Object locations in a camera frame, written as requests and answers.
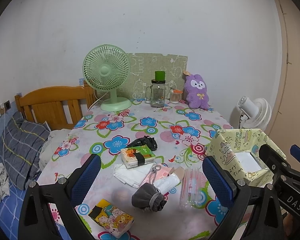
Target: green fan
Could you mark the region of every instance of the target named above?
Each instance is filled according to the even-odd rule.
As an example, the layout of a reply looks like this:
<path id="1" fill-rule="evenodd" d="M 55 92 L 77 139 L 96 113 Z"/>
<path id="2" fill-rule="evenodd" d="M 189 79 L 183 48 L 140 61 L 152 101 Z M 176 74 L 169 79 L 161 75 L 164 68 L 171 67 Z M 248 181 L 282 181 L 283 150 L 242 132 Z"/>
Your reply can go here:
<path id="1" fill-rule="evenodd" d="M 131 101 L 117 97 L 117 89 L 128 79 L 130 59 L 120 48 L 101 45 L 94 48 L 84 59 L 82 66 L 86 82 L 95 90 L 110 91 L 110 98 L 103 101 L 101 109 L 115 112 L 127 109 Z"/>

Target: green cap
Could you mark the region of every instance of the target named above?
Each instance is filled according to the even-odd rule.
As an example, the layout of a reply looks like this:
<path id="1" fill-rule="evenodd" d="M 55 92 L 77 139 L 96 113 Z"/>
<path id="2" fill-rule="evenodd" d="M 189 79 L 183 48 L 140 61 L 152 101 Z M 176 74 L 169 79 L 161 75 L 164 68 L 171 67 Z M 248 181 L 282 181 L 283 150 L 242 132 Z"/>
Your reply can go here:
<path id="1" fill-rule="evenodd" d="M 156 81 L 165 81 L 165 78 L 166 78 L 165 71 L 155 71 L 154 78 Z"/>

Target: power cord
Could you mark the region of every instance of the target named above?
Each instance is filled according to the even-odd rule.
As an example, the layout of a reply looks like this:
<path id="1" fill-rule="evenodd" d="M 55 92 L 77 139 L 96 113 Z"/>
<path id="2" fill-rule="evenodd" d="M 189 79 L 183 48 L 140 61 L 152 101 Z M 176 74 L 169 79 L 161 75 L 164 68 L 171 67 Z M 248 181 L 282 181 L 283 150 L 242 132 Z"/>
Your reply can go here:
<path id="1" fill-rule="evenodd" d="M 95 101 L 90 107 L 89 107 L 89 109 L 88 109 L 88 111 L 90 111 L 90 109 L 95 105 L 95 103 L 96 102 L 98 102 L 101 98 L 99 98 L 99 99 L 97 99 L 97 101 Z"/>
<path id="2" fill-rule="evenodd" d="M 239 129 L 240 129 L 240 125 L 241 125 L 241 118 L 243 117 L 244 115 L 242 114 L 242 115 L 240 115 L 240 119 L 239 119 Z"/>

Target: cartoon box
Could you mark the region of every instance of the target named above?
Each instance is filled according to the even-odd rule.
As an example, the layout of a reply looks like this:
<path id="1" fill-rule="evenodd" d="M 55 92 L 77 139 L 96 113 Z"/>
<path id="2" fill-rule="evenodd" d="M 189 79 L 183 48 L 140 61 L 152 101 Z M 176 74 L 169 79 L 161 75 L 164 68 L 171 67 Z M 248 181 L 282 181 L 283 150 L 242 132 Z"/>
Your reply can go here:
<path id="1" fill-rule="evenodd" d="M 259 149 L 263 144 L 268 144 L 287 159 L 260 129 L 220 129 L 208 145 L 206 155 L 213 156 L 235 180 L 243 179 L 249 186 L 260 187 L 270 183 L 273 177 L 273 173 L 259 158 Z"/>
<path id="2" fill-rule="evenodd" d="M 153 163 L 154 153 L 147 145 L 121 149 L 121 158 L 127 169 Z"/>
<path id="3" fill-rule="evenodd" d="M 133 217 L 102 199 L 88 214 L 98 225 L 120 238 L 133 224 Z"/>

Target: plaid pillowcase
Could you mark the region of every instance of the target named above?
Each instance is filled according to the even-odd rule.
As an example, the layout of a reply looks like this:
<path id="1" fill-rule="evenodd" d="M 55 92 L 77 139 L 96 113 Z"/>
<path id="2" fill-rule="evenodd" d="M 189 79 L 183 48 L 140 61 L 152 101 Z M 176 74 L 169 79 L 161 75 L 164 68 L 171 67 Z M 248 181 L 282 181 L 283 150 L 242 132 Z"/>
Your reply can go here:
<path id="1" fill-rule="evenodd" d="M 24 190 L 28 180 L 35 179 L 40 173 L 40 150 L 49 133 L 46 126 L 24 120 L 20 112 L 13 115 L 2 132 L 0 158 L 11 181 L 19 189 Z"/>

